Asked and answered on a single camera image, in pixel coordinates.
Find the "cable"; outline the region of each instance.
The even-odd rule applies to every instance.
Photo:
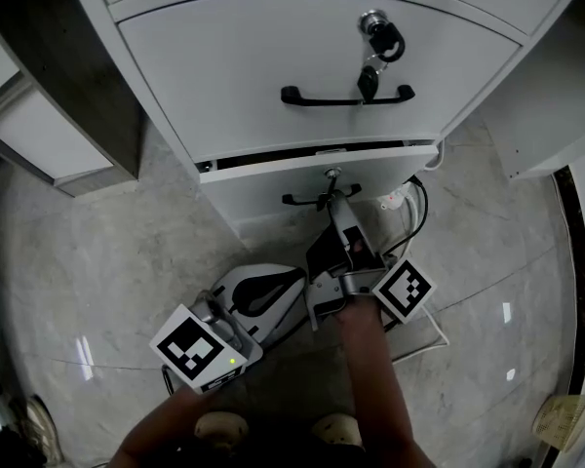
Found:
[[[174,384],[172,383],[172,379],[169,376],[169,366],[167,366],[166,364],[163,364],[163,366],[160,368],[160,371],[163,374],[163,379],[165,380],[165,386],[167,387],[167,391],[169,392],[169,395],[173,395],[174,394]]]
[[[440,143],[438,145],[440,146],[440,154],[436,158],[435,165],[432,165],[431,167],[425,167],[425,170],[427,172],[433,172],[434,170],[438,170],[445,162],[445,139],[443,138],[442,140],[440,140]]]
[[[410,194],[408,194],[406,196],[406,202],[408,203],[408,208],[409,208],[409,223],[411,224],[411,229],[413,230],[413,229],[415,229],[416,225],[418,224],[418,206],[416,205],[416,202],[414,201],[413,197]],[[401,253],[401,258],[403,258],[410,251],[412,239],[413,239],[413,236],[411,236],[406,241],[406,246],[403,248],[403,252]]]
[[[425,186],[422,185],[422,182],[415,176],[412,175],[409,178],[409,181],[411,183],[413,183],[416,187],[418,187],[421,191],[422,191],[422,195],[424,197],[424,202],[425,202],[425,211],[422,214],[422,220],[420,220],[420,223],[418,224],[418,226],[413,230],[413,232],[411,232],[407,237],[405,237],[404,239],[402,239],[401,241],[399,241],[396,245],[394,245],[393,247],[391,247],[386,253],[384,254],[390,254],[391,252],[395,251],[397,248],[399,248],[402,244],[406,243],[407,241],[410,241],[411,238],[413,238],[416,234],[418,234],[418,232],[420,232],[420,229],[422,229],[422,226],[425,224],[425,222],[427,221],[427,214],[429,213],[429,196],[427,195],[427,189],[425,189]]]
[[[426,211],[427,211],[427,208],[429,206],[429,203],[427,201],[427,193],[425,191],[425,188],[422,186],[422,184],[420,185],[420,188],[423,190],[423,193],[425,195],[425,215],[426,215]],[[418,207],[416,206],[416,202],[409,194],[406,196],[406,199],[408,200],[408,207],[409,207],[410,217],[411,217],[411,228],[412,228],[413,232],[411,234],[409,234],[409,236],[406,238],[406,247],[403,250],[403,252],[401,253],[401,258],[403,258],[408,253],[413,236],[415,236],[417,231],[420,230],[420,226],[418,225]],[[422,347],[422,348],[419,348],[419,349],[414,350],[412,352],[409,352],[406,355],[402,355],[401,357],[397,357],[397,358],[393,359],[392,364],[401,363],[402,361],[405,361],[407,359],[411,359],[412,357],[420,355],[424,352],[428,352],[429,350],[435,350],[436,348],[445,348],[445,347],[450,346],[449,338],[444,334],[444,332],[440,328],[440,325],[436,322],[434,317],[431,315],[431,312],[429,312],[427,310],[427,307],[425,307],[424,305],[421,306],[420,308],[423,310],[423,312],[427,316],[427,319],[429,319],[432,326],[435,328],[436,332],[438,332],[438,334],[440,335],[440,338],[444,341],[444,343],[432,343],[431,345],[428,345],[426,347]],[[399,324],[398,319],[391,321],[384,328],[385,332],[389,332],[395,326],[397,326],[397,324]]]
[[[424,305],[422,307],[420,307],[420,308],[425,313],[425,315],[427,316],[427,318],[429,319],[429,321],[431,321],[431,324],[433,325],[433,327],[435,328],[435,330],[438,332],[438,334],[440,335],[440,338],[444,341],[444,343],[432,343],[429,346],[419,348],[418,350],[414,350],[413,352],[409,352],[406,355],[402,355],[401,357],[397,357],[397,358],[393,359],[392,360],[392,364],[401,363],[402,361],[406,361],[407,359],[411,359],[412,357],[415,357],[417,355],[420,355],[420,354],[422,354],[424,352],[428,352],[429,350],[435,350],[436,348],[445,348],[445,347],[450,346],[449,338],[440,329],[440,325],[433,318],[433,316],[431,315],[431,312],[429,312],[427,310],[427,307],[425,307]]]

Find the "wooden furniture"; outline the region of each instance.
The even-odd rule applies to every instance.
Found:
[[[396,188],[570,0],[80,1],[175,154],[241,230],[286,210],[284,194],[312,197],[330,168],[362,186],[356,199]],[[406,47],[378,76],[375,98],[392,103],[361,105],[358,78],[376,58],[360,18],[374,10]]]
[[[78,0],[0,0],[0,55],[1,157],[71,196],[137,178],[140,107]]]

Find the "drawer handle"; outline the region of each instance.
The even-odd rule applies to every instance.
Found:
[[[414,98],[415,93],[410,85],[401,85],[397,89],[398,97],[392,98],[374,98],[368,102],[360,99],[317,99],[304,98],[298,87],[289,86],[282,89],[282,102],[290,105],[301,105],[303,107],[326,107],[331,105],[380,105],[380,104],[400,104],[406,100]]]
[[[351,192],[349,194],[345,194],[347,198],[351,196],[355,196],[356,194],[362,192],[362,185],[359,183],[352,183],[351,184]],[[294,207],[302,207],[305,205],[316,205],[318,210],[322,210],[325,205],[327,204],[328,200],[333,194],[333,188],[330,186],[330,190],[326,193],[320,194],[319,199],[316,201],[295,201],[294,196],[292,194],[285,194],[282,196],[282,203],[285,205],[292,205]]]

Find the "key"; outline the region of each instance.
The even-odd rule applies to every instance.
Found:
[[[372,66],[365,66],[362,68],[360,78],[358,79],[358,89],[364,102],[370,102],[374,99],[379,88],[379,75]]]

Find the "marble floor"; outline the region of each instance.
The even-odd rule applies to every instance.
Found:
[[[476,112],[420,178],[430,213],[410,254],[439,286],[428,306],[450,347],[395,367],[415,435],[439,466],[515,466],[541,454],[532,420],[571,369],[573,277],[553,181],[509,184]],[[408,226],[375,203],[355,209],[377,242]],[[77,199],[2,165],[0,375],[45,401],[73,466],[101,463],[167,396],[148,342],[176,306],[243,262],[302,265],[325,221],[308,210],[238,238],[152,127],[139,182]],[[396,357],[436,336],[418,318],[388,337]],[[353,412],[333,321],[302,328],[218,400],[250,423]]]

